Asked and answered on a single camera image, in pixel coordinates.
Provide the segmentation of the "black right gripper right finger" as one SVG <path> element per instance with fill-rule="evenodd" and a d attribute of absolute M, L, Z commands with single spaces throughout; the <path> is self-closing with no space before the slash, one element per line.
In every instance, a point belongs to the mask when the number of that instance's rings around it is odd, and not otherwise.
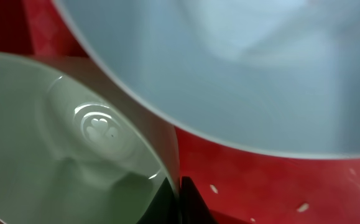
<path fill-rule="evenodd" d="M 190 177 L 182 177 L 179 196 L 183 224 L 218 223 Z"/>

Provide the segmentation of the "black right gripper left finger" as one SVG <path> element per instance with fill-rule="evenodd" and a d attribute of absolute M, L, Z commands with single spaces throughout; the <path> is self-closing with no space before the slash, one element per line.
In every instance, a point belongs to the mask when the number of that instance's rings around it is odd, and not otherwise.
<path fill-rule="evenodd" d="M 137 224 L 178 224 L 178 202 L 167 178 Z"/>

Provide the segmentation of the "mint green bowl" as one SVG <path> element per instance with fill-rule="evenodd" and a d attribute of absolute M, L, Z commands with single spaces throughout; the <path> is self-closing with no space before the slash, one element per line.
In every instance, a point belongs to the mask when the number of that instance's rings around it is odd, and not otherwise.
<path fill-rule="evenodd" d="M 167 178 L 175 130 L 91 60 L 0 53 L 0 221 L 137 223 Z"/>

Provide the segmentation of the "light blue plate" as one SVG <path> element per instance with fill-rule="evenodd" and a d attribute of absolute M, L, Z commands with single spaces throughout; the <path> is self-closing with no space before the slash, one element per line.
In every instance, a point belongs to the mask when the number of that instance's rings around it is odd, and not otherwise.
<path fill-rule="evenodd" d="M 99 68 L 169 123 L 258 154 L 360 158 L 360 0 L 54 5 Z"/>

